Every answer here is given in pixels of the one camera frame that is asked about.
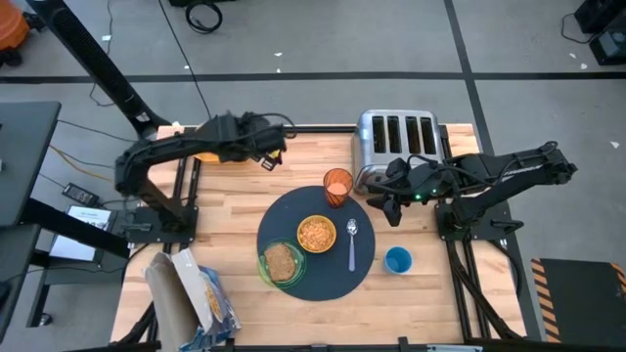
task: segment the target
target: toaster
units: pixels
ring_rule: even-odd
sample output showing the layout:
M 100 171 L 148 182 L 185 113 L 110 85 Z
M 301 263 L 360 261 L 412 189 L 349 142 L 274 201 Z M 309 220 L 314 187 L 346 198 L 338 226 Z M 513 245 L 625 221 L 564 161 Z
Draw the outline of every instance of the toaster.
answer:
M 441 161 L 443 151 L 437 117 L 423 110 L 367 110 L 352 136 L 354 191 L 368 194 L 366 183 L 384 181 L 384 171 L 394 159 L 419 154 Z M 411 166 L 424 161 L 413 157 Z

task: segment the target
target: spoon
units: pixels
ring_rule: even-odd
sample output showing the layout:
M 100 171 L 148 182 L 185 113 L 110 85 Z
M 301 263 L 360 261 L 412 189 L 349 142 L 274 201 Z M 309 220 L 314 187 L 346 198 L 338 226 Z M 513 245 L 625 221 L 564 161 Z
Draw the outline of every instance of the spoon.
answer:
M 350 234 L 350 262 L 348 263 L 348 270 L 353 272 L 354 267 L 355 267 L 354 265 L 354 235 L 356 235 L 356 232 L 358 231 L 358 227 L 356 226 L 356 220 L 350 219 L 345 229 L 347 230 L 348 234 Z

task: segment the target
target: concrete floor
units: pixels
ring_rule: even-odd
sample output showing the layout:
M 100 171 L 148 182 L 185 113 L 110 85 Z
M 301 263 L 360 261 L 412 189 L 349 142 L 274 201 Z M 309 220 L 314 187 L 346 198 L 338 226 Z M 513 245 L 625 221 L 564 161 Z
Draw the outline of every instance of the concrete floor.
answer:
M 129 75 L 187 75 L 157 2 L 111 0 L 111 57 Z M 107 0 L 67 0 L 96 38 L 108 34 Z M 560 18 L 581 0 L 453 0 L 474 72 L 623 71 L 600 67 L 588 46 L 559 35 Z M 184 12 L 165 6 L 196 73 L 461 72 L 444 1 L 437 0 L 239 0 L 220 4 L 224 24 L 211 35 L 192 32 Z M 575 22 L 567 32 L 583 37 Z M 274 53 L 281 52 L 281 57 Z M 24 65 L 3 66 L 0 76 L 84 76 L 50 33 L 33 33 L 22 48 Z M 324 79 L 204 81 L 213 113 L 278 111 L 296 123 L 354 123 L 367 109 L 432 110 L 440 122 L 476 123 L 466 82 L 460 79 Z M 206 119 L 189 82 L 133 83 L 162 116 L 182 124 Z M 624 80 L 481 80 L 479 101 L 496 154 L 556 140 L 579 172 L 563 187 L 536 188 L 510 201 L 526 276 L 532 257 L 612 261 L 626 266 L 626 101 Z M 133 133 L 116 108 L 88 99 L 90 84 L 0 84 L 0 102 L 59 101 L 60 118 L 118 136 Z M 96 97 L 107 98 L 97 91 Z M 112 164 L 127 144 L 59 125 L 53 144 L 78 158 Z M 614 148 L 611 142 L 623 146 Z M 112 176 L 108 169 L 94 169 Z M 75 183 L 104 199 L 111 185 L 67 167 L 48 154 L 42 173 Z M 70 202 L 59 186 L 39 178 L 33 191 L 59 209 Z M 55 323 L 26 329 L 25 315 L 37 283 L 26 279 L 18 310 L 0 351 L 58 351 L 109 341 L 120 285 L 61 286 L 46 311 Z

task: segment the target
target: white paper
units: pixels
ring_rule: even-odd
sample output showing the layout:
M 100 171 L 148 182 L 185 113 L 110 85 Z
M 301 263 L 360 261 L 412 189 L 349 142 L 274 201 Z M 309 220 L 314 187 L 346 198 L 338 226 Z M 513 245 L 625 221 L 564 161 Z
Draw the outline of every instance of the white paper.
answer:
M 103 209 L 94 209 L 83 206 L 69 208 L 67 215 L 82 222 L 95 226 L 101 230 L 106 230 L 109 224 L 111 212 Z M 82 244 L 67 237 L 57 235 L 50 250 L 50 255 L 61 258 L 91 261 L 96 254 L 96 248 Z

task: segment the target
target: small blue cup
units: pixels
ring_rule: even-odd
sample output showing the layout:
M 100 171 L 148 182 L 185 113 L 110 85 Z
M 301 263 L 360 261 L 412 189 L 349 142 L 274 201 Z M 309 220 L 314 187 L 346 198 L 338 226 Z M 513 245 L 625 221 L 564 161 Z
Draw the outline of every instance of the small blue cup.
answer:
M 413 257 L 408 250 L 395 246 L 384 256 L 384 268 L 392 274 L 403 274 L 411 269 Z

